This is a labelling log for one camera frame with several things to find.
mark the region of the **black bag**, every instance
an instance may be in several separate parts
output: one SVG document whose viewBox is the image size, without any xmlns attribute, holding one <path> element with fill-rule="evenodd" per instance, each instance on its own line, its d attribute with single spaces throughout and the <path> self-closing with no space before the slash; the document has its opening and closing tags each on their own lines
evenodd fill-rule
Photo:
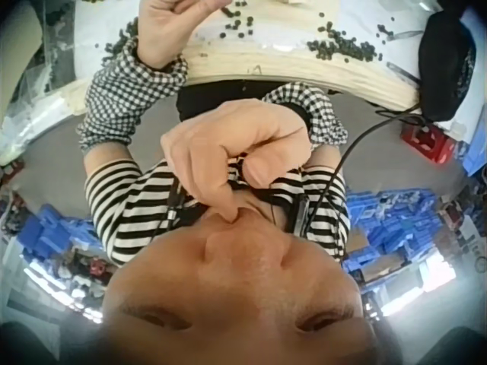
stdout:
<svg viewBox="0 0 487 365">
<path fill-rule="evenodd" d="M 441 11 L 428 19 L 419 46 L 420 104 L 434 122 L 451 120 L 472 80 L 476 46 L 470 31 L 453 14 Z"/>
</svg>

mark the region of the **red object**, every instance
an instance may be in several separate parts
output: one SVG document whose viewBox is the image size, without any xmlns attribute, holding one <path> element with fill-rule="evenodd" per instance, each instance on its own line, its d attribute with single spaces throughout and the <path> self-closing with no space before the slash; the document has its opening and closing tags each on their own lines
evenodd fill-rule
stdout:
<svg viewBox="0 0 487 365">
<path fill-rule="evenodd" d="M 99 259 L 93 259 L 90 264 L 90 274 L 93 276 L 101 276 L 105 272 L 106 267 L 105 262 Z"/>
<path fill-rule="evenodd" d="M 17 159 L 12 161 L 9 165 L 2 167 L 3 170 L 3 177 L 1 178 L 1 183 L 7 184 L 12 180 L 15 175 L 21 172 L 24 168 L 24 161 L 22 159 Z"/>
<path fill-rule="evenodd" d="M 416 127 L 405 125 L 401 138 L 413 146 L 429 160 L 443 164 L 451 160 L 455 148 L 455 140 L 448 137 L 434 125 Z"/>
</svg>

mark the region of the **nose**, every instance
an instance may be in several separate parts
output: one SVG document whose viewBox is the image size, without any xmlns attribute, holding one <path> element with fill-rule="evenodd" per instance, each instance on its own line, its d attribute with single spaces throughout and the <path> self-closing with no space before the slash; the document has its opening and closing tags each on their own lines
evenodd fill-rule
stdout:
<svg viewBox="0 0 487 365">
<path fill-rule="evenodd" d="M 264 280 L 282 270 L 290 245 L 288 235 L 265 218 L 240 209 L 232 225 L 208 236 L 205 262 L 231 277 L 258 275 Z"/>
</svg>

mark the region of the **checkered sleeve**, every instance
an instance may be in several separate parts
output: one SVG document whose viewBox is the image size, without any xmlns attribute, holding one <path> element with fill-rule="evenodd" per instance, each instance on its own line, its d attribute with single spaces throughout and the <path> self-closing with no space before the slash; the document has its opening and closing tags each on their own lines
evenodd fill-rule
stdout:
<svg viewBox="0 0 487 365">
<path fill-rule="evenodd" d="M 310 115 L 308 132 L 313 149 L 322 144 L 347 143 L 347 130 L 335 116 L 328 96 L 318 87 L 304 82 L 293 82 L 271 91 L 263 101 L 274 104 L 294 103 L 306 110 Z"/>
<path fill-rule="evenodd" d="M 186 83 L 186 60 L 179 56 L 163 71 L 155 71 L 138 60 L 137 44 L 137 37 L 129 40 L 117 58 L 96 73 L 88 88 L 88 113 L 77 129 L 85 154 L 106 142 L 129 145 L 145 111 Z"/>
</svg>

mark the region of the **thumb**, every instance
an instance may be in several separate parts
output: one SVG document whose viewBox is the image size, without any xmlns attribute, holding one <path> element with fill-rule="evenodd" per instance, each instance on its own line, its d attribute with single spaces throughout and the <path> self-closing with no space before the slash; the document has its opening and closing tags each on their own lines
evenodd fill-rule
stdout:
<svg viewBox="0 0 487 365">
<path fill-rule="evenodd" d="M 243 177 L 256 189 L 267 189 L 288 171 L 303 166 L 311 156 L 311 143 L 306 129 L 265 144 L 243 162 Z"/>
<path fill-rule="evenodd" d="M 232 0 L 198 0 L 191 8 L 178 16 L 178 23 L 182 30 L 192 32 L 207 17 L 231 2 Z"/>
</svg>

